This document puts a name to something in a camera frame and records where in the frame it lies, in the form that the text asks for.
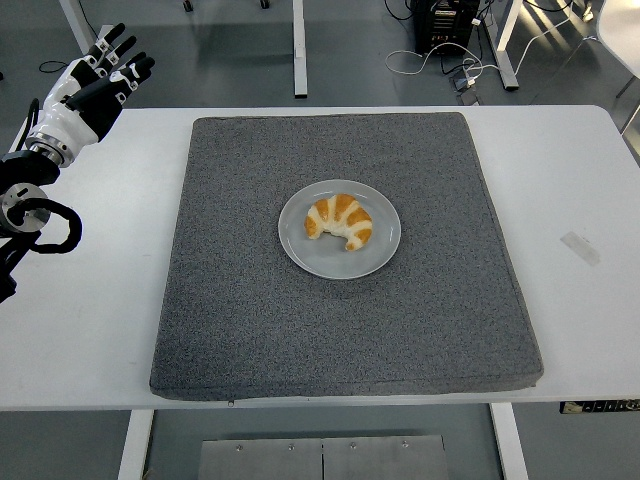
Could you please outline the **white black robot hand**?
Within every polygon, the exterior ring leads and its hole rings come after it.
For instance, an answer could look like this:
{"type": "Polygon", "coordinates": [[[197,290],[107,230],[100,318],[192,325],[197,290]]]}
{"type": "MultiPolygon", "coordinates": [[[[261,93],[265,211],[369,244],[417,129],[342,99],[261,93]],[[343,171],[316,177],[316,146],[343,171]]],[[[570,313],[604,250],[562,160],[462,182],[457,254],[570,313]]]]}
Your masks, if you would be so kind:
{"type": "Polygon", "coordinates": [[[26,145],[47,145],[61,155],[76,155],[109,133],[124,103],[151,76],[155,60],[144,52],[124,61],[135,45],[116,24],[80,58],[71,61],[44,100],[41,117],[26,137],[26,145]]]}

